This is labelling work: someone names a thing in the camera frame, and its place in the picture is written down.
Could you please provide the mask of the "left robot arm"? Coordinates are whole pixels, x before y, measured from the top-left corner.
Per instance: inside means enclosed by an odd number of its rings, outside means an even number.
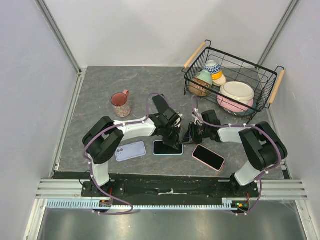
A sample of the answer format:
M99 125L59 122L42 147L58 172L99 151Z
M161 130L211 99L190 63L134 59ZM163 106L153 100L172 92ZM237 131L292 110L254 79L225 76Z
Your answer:
M89 162L92 191L99 197L110 191L108 161L120 143L139 137L161 136L165 145L176 149L179 145L182 114L168 108L163 113L147 114L135 119L118 121L102 117L83 137L83 157Z

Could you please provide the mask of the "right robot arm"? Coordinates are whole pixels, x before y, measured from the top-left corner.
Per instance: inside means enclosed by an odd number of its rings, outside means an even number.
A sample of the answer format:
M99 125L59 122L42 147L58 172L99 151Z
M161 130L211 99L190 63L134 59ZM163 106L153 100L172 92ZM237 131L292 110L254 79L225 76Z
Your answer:
M242 144L248 160L230 177L229 191L235 197L242 196L247 185L276 168L288 156L287 148L266 121L254 125L221 125L214 110L199 115L198 109L194 109L192 116L194 121L188 125L183 144L198 145L206 138L218 143Z

